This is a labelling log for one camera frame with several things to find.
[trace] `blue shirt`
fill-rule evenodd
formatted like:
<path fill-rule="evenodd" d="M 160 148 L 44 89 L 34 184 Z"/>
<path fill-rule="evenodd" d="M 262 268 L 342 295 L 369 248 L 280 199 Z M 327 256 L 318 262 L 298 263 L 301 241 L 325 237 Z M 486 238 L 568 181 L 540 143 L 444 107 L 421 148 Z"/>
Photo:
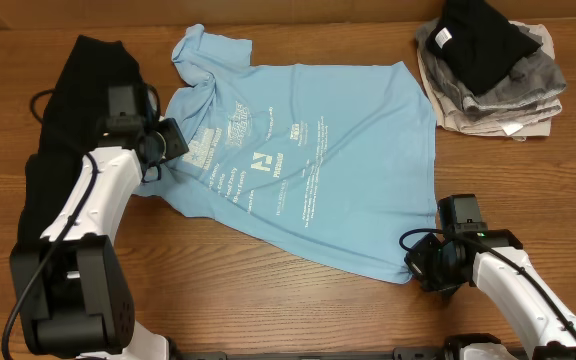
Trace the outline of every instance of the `blue shirt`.
<path fill-rule="evenodd" d="M 417 81 L 402 62 L 250 66 L 251 51 L 186 31 L 172 61 L 190 86 L 166 117 L 190 152 L 137 193 L 324 265 L 408 281 L 399 236 L 434 227 L 436 210 L 436 119 Z"/>

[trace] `black garment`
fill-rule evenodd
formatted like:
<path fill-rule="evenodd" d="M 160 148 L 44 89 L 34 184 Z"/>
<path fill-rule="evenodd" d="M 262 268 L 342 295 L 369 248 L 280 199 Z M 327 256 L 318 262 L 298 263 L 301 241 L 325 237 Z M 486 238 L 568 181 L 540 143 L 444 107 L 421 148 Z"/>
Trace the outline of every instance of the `black garment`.
<path fill-rule="evenodd" d="M 437 44 L 444 28 L 452 39 Z M 426 47 L 444 59 L 455 76 L 475 95 L 492 89 L 515 63 L 537 49 L 535 42 L 484 0 L 446 0 Z"/>
<path fill-rule="evenodd" d="M 84 151 L 97 147 L 97 120 L 108 115 L 108 86 L 143 83 L 139 64 L 121 42 L 79 36 L 44 110 L 44 126 L 54 126 Z M 42 128 L 39 151 L 26 163 L 26 202 L 18 242 L 38 241 L 66 204 L 82 156 Z"/>

